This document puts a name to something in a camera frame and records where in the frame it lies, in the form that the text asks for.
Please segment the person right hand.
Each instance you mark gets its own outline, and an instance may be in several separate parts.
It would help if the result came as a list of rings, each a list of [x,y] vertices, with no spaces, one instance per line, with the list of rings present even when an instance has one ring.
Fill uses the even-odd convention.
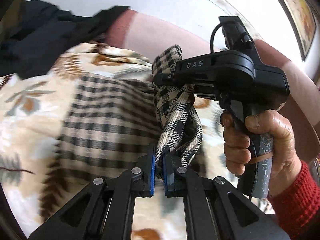
[[[228,170],[239,176],[238,189],[254,198],[277,196],[301,171],[292,126],[277,111],[250,115],[244,121],[221,115]]]

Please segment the red knit sleeve forearm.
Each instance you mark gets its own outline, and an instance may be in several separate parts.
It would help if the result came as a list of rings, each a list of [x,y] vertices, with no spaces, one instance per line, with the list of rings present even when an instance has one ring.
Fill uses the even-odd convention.
[[[291,239],[319,239],[319,186],[304,161],[293,184],[268,200]]]

